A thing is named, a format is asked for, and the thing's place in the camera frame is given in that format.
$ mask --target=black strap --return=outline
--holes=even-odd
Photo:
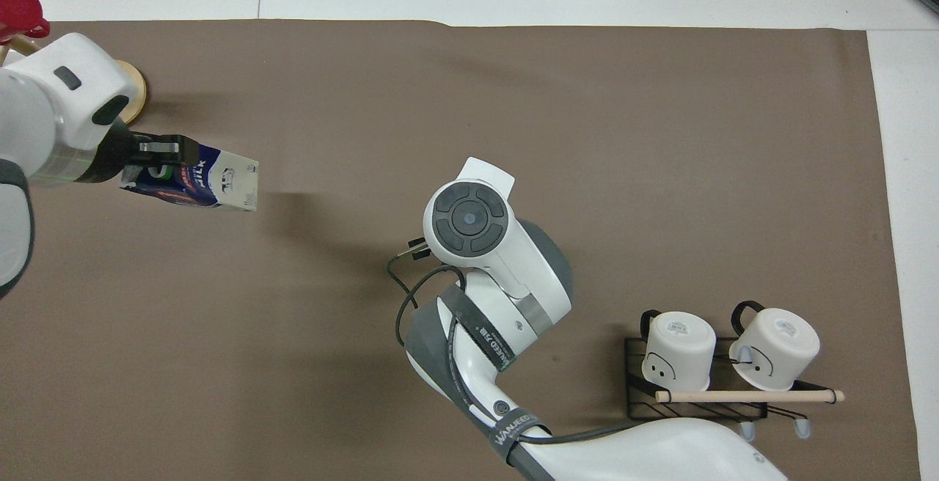
[[[509,462],[509,455],[512,454],[512,448],[519,442],[519,437],[530,427],[540,427],[550,433],[546,425],[543,425],[538,417],[532,415],[525,408],[515,408],[505,414],[502,419],[496,421],[496,425],[489,431],[489,446]]]
[[[516,354],[509,343],[470,297],[463,294],[463,290],[456,285],[452,286],[440,294],[440,298],[496,370],[504,371],[516,361]]]

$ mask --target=mug label sticker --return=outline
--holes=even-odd
[[[776,320],[776,321],[775,321],[775,327],[776,327],[782,334],[787,335],[789,338],[795,338],[795,335],[796,335],[796,334],[799,334],[798,328],[795,328],[795,326],[792,325],[792,322],[789,322],[789,321],[785,321],[785,320],[782,320],[782,319]]]
[[[668,325],[665,326],[666,330],[672,334],[688,334],[688,326],[681,321],[670,321]]]

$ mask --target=mug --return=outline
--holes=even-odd
[[[643,377],[668,391],[704,391],[711,385],[717,335],[708,322],[681,311],[643,313]]]
[[[0,0],[0,44],[14,37],[46,37],[49,22],[43,19],[40,0]]]
[[[757,315],[747,328],[740,316],[748,308]],[[730,357],[737,374],[764,391],[789,391],[792,382],[819,353],[821,342],[808,321],[783,309],[765,308],[755,301],[742,301],[731,314],[738,340],[731,344]]]

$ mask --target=circular button panel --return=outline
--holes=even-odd
[[[503,198],[480,183],[454,183],[434,201],[434,233],[460,257],[478,257],[502,241],[508,227]]]

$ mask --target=wooden base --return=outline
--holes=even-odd
[[[124,110],[118,114],[120,119],[124,121],[125,124],[130,125],[134,118],[137,118],[137,114],[140,114],[144,110],[144,104],[147,103],[147,81],[144,80],[143,74],[140,73],[140,70],[137,70],[137,67],[127,63],[127,61],[121,61],[120,59],[115,59],[120,65],[121,69],[124,70],[124,73],[127,73],[127,76],[131,77],[131,80],[134,80],[134,86],[137,87],[137,96],[130,103],[127,104],[127,107],[124,107]]]

